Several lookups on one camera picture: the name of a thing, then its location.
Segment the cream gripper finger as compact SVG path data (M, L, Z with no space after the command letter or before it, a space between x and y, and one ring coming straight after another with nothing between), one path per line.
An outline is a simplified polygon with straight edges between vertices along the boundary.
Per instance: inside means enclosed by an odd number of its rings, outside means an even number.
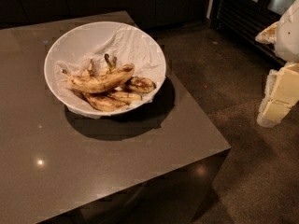
M290 111L291 109L286 105L274 103L265 97L259 107L257 123L265 128L273 128L280 124Z

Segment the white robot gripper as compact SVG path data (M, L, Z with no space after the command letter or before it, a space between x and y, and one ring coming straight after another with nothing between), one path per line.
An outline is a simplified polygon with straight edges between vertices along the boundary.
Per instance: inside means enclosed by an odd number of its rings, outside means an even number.
M278 71L271 69L266 80L265 97L293 106L299 101L299 0L295 0L279 21L255 37L261 44L273 44L277 57L286 63Z

